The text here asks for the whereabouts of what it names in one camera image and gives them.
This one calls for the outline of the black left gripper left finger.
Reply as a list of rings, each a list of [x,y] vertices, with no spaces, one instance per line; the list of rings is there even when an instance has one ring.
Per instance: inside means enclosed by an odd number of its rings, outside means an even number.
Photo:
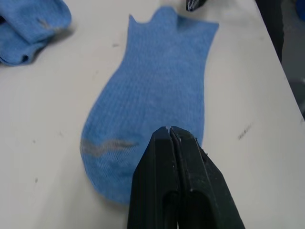
[[[166,127],[156,130],[132,177],[127,228],[175,229],[179,178],[173,141]]]

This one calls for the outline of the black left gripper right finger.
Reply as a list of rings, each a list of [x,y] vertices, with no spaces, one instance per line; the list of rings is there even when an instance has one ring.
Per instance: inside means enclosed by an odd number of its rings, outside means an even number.
[[[243,229],[243,221],[217,166],[188,131],[170,129],[181,188],[181,229]]]

